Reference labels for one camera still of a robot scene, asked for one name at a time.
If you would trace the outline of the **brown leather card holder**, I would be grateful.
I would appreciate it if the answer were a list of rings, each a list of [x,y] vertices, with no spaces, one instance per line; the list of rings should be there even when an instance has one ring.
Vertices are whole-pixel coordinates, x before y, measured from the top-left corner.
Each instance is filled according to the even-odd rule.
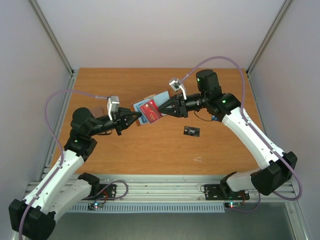
[[[171,96],[171,91],[166,89],[132,103],[130,109],[133,112],[140,112],[142,114],[136,121],[137,126],[153,124],[165,116],[165,114],[159,112],[158,107],[169,100]]]

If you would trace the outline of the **red VIP card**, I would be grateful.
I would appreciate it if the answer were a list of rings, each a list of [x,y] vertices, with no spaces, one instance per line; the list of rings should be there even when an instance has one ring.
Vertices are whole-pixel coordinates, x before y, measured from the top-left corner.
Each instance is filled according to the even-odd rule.
[[[142,104],[139,109],[150,124],[155,123],[163,117],[153,99],[150,99],[146,103]]]

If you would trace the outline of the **black VIP card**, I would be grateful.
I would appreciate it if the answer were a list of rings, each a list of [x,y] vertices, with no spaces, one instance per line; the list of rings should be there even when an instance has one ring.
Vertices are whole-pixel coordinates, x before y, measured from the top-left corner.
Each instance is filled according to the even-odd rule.
[[[183,134],[186,136],[199,137],[200,136],[200,128],[185,126],[183,130]]]

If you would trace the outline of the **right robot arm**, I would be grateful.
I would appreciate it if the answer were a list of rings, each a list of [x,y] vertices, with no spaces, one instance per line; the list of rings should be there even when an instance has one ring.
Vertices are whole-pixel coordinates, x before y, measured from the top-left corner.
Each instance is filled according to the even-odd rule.
[[[160,113],[186,118],[191,111],[207,112],[228,127],[247,147],[258,169],[232,172],[220,180],[220,192],[225,198],[234,197],[239,191],[257,190],[268,196],[291,179],[298,161],[293,152],[284,152],[257,127],[241,102],[231,93],[224,93],[218,75],[211,69],[196,73],[199,92],[175,94],[158,107]]]

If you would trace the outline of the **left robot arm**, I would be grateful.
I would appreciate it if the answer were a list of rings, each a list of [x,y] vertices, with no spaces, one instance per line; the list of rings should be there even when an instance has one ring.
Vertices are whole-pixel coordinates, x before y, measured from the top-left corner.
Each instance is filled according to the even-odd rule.
[[[62,188],[93,153],[97,146],[95,135],[112,130],[121,135],[141,115],[124,107],[100,117],[94,117],[85,107],[74,111],[69,138],[54,167],[29,194],[22,200],[14,199],[8,207],[11,227],[19,239],[48,239],[57,221],[74,204],[96,199],[104,191],[100,179],[90,173],[79,175],[67,190]]]

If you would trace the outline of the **left circuit board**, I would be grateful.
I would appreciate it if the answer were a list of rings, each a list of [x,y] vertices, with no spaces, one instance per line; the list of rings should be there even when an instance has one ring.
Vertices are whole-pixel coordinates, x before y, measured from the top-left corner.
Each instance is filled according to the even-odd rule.
[[[89,211],[95,211],[97,209],[101,209],[103,206],[104,206],[104,204],[101,202],[89,203],[87,206],[87,209]]]

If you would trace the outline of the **circuit board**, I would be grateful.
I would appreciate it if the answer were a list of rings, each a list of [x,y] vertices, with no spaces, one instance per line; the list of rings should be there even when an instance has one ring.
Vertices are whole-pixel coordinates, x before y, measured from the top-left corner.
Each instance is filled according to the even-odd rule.
[[[87,206],[87,209],[89,211],[95,211],[97,209],[101,209],[103,206],[104,206],[104,204],[101,202],[89,203]]]
[[[242,203],[241,202],[225,202],[224,203],[224,207],[227,208],[227,209],[234,209],[234,208],[239,208],[242,206]]]

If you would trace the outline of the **right circuit board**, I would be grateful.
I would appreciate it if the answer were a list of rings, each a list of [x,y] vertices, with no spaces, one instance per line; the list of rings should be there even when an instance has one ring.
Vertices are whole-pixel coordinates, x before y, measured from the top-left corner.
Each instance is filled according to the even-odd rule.
[[[224,207],[227,208],[227,209],[234,209],[234,208],[239,208],[242,206],[242,203],[241,202],[225,202],[224,203]]]

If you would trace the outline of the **left aluminium corner post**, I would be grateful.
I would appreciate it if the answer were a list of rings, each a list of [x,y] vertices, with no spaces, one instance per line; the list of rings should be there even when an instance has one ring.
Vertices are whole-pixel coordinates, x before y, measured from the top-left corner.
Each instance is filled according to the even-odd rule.
[[[57,54],[59,55],[60,59],[62,60],[67,72],[69,73],[69,75],[72,77],[74,74],[74,69],[72,68],[69,60],[67,59],[66,54],[64,53],[56,35],[54,34],[44,12],[42,11],[39,3],[37,0],[29,0],[28,1],[33,9],[33,11],[35,12],[35,15],[37,16],[37,18],[39,19],[43,29],[45,30],[49,40],[51,41],[51,43],[53,44]]]

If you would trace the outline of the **aluminium corner post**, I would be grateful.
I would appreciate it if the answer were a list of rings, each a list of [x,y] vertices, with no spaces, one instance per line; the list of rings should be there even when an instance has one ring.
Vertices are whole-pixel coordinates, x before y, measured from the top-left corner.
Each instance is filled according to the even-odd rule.
[[[37,0],[29,0],[28,1],[33,9],[33,11],[35,12],[35,15],[37,16],[37,18],[39,19],[43,29],[45,30],[49,40],[51,41],[51,43],[53,44],[57,54],[59,55],[60,59],[62,60],[67,72],[69,73],[69,75],[72,77],[74,74],[74,69],[72,68],[69,60],[67,59],[66,54],[64,53],[56,35],[54,34],[44,12],[42,11],[39,3]]]
[[[267,46],[269,45],[272,37],[276,33],[279,25],[283,21],[285,15],[287,14],[287,12],[288,12],[288,10],[291,7],[293,2],[294,2],[293,0],[284,0],[282,2],[277,14],[275,15],[270,27],[268,28],[268,30],[267,30],[267,32],[266,32],[261,44],[259,45],[256,53],[254,54],[253,59],[251,60],[249,66],[248,66],[248,68],[246,70],[246,74],[248,76],[252,73],[252,71],[254,70],[255,66],[258,63],[258,61],[262,57],[264,51],[266,50]]]

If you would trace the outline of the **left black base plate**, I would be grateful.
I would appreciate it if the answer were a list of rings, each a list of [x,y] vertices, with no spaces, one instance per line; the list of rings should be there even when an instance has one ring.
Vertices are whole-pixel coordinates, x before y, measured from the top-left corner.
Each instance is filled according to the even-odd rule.
[[[116,184],[100,184],[99,186],[95,186],[89,196],[85,197],[84,200],[96,200],[96,199],[105,199],[106,196],[108,198],[115,198],[117,192]]]

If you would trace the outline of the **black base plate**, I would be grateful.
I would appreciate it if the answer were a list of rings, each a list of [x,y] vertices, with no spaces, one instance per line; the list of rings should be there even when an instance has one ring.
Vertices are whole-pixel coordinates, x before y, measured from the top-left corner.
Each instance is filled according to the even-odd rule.
[[[200,187],[207,201],[231,201],[249,200],[250,195],[245,190],[232,191],[220,184],[204,184]]]
[[[115,198],[117,192],[116,184],[100,184],[99,186],[95,186],[89,196],[85,197],[84,200],[96,200],[96,199],[105,199],[106,196],[108,198]]]

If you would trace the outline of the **aluminium rail frame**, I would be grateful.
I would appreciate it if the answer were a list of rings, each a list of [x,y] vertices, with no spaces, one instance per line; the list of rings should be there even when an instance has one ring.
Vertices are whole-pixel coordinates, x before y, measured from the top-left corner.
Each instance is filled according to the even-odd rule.
[[[193,203],[204,202],[204,185],[219,184],[222,175],[139,175],[139,174],[97,174],[100,183],[108,184],[122,180],[128,185],[128,194],[120,199],[126,203]],[[277,193],[293,198],[295,190],[291,182],[278,188]],[[261,195],[265,203],[284,202],[273,193],[269,196]]]

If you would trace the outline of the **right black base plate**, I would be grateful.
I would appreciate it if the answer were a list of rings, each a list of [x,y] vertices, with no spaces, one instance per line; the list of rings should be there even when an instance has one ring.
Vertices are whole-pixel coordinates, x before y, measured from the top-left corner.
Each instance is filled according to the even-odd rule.
[[[220,184],[204,184],[200,187],[207,201],[231,201],[249,200],[250,195],[245,190],[232,191]]]

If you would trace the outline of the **right aluminium corner post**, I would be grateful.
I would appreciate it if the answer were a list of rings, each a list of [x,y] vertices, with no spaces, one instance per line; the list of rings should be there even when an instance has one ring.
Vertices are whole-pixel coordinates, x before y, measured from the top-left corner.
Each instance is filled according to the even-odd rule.
[[[252,71],[254,70],[255,66],[258,63],[258,61],[262,57],[264,51],[266,50],[267,46],[269,45],[272,37],[276,33],[279,25],[283,21],[285,15],[287,14],[287,12],[288,12],[288,10],[291,7],[293,2],[294,2],[293,0],[284,0],[282,2],[277,14],[275,15],[270,27],[268,28],[268,30],[267,30],[267,32],[266,32],[261,44],[259,45],[256,53],[254,54],[253,59],[251,60],[249,66],[248,66],[248,68],[246,70],[246,74],[248,76],[252,73]]]

